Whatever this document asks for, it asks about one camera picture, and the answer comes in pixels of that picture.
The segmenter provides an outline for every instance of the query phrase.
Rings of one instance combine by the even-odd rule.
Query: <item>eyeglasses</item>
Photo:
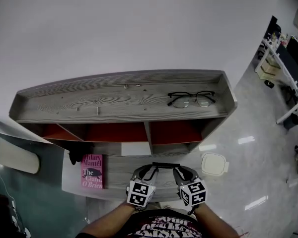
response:
[[[182,109],[189,106],[190,97],[196,97],[195,101],[200,105],[200,107],[208,107],[211,105],[211,102],[215,103],[216,101],[210,97],[214,96],[215,92],[212,91],[202,91],[196,94],[191,94],[187,92],[174,92],[168,93],[170,98],[174,98],[168,103],[168,106],[174,106],[175,108]]]

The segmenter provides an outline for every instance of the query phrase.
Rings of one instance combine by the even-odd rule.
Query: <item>black trash bin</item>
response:
[[[286,129],[291,129],[292,127],[298,125],[298,116],[291,114],[286,120],[284,120],[284,127]]]

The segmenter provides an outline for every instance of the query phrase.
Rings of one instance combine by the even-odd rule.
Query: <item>white wall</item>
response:
[[[146,69],[224,70],[233,87],[277,0],[0,0],[0,128],[18,90]]]
[[[277,0],[273,15],[277,18],[277,24],[281,27],[283,34],[298,37],[298,28],[293,24],[297,9],[298,0]]]

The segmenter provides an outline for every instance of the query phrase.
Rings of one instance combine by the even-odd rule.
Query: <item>green surface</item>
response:
[[[64,151],[44,143],[1,136],[5,140],[37,154],[39,173],[32,175],[7,167],[0,174],[17,210],[33,238],[74,238],[86,225],[86,198],[62,191]],[[0,179],[0,194],[6,195]]]

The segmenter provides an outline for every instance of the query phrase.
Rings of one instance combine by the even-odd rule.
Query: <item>book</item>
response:
[[[87,188],[103,188],[103,156],[85,154],[81,161],[81,186]]]

